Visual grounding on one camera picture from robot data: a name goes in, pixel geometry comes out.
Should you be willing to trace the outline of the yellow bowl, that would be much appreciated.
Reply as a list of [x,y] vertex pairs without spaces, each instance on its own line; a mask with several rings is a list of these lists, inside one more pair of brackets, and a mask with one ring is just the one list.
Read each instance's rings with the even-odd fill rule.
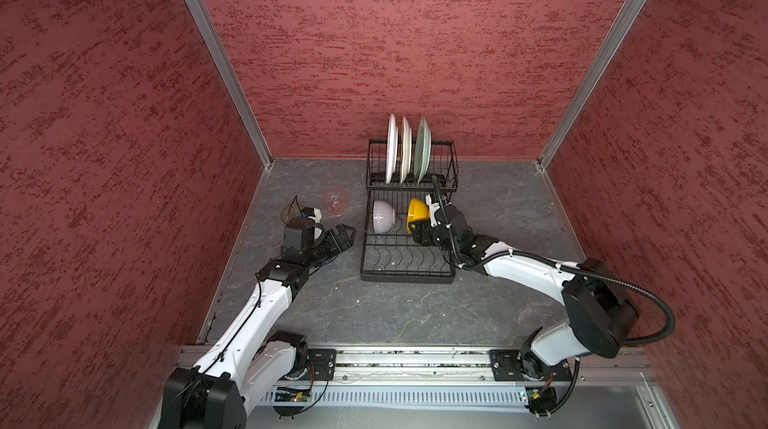
[[411,224],[414,222],[424,221],[430,219],[430,207],[421,199],[413,198],[408,206],[406,217],[406,230],[408,233],[412,232]]

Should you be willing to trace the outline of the amber glass cup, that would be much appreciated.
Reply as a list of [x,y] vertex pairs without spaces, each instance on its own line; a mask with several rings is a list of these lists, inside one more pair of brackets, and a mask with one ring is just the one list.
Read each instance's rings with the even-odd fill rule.
[[280,219],[284,225],[288,224],[293,218],[301,216],[301,207],[296,203],[291,203],[284,207],[280,213]]

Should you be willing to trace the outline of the pink glass cup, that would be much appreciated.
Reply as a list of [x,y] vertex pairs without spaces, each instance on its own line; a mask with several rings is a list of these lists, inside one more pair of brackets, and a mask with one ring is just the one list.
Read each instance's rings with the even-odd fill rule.
[[329,186],[322,191],[322,201],[330,217],[342,217],[348,207],[348,194],[343,186]]

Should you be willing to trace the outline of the blue floral porcelain bowl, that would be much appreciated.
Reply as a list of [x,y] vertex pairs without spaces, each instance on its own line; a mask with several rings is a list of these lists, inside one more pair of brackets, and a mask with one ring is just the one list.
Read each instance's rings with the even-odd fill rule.
[[317,249],[313,253],[313,258],[309,264],[311,269],[317,269],[332,263],[335,258],[340,254],[340,251],[335,247],[322,247]]

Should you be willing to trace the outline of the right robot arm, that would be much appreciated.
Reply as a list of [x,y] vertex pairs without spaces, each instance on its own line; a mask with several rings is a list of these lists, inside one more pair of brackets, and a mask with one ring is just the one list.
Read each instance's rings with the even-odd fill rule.
[[571,357],[616,357],[639,312],[628,291],[607,280],[612,273],[601,261],[548,259],[474,232],[451,204],[432,204],[429,211],[427,218],[407,219],[415,242],[446,251],[461,269],[521,284],[565,308],[562,321],[534,331],[521,346],[518,364],[526,377],[540,380],[547,369]]

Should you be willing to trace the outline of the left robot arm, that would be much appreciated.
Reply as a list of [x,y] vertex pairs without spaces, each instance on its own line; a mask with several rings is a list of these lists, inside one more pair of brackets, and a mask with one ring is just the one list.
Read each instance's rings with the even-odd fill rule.
[[279,256],[257,273],[235,320],[191,368],[176,368],[167,379],[159,427],[243,428],[276,382],[302,373],[308,363],[305,337],[273,326],[314,270],[350,249],[355,236],[347,224],[327,229],[310,218],[291,219]]

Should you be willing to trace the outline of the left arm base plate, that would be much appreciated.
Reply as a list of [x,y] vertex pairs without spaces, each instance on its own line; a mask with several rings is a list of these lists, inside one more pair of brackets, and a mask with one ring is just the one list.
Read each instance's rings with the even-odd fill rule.
[[284,377],[288,381],[327,381],[334,376],[336,349],[299,349],[292,370]]

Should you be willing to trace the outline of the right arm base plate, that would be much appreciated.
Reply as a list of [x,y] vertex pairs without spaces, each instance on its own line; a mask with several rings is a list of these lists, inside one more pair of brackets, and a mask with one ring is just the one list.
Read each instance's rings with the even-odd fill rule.
[[532,351],[492,349],[488,352],[494,380],[497,382],[570,382],[572,372],[567,362],[549,366]]

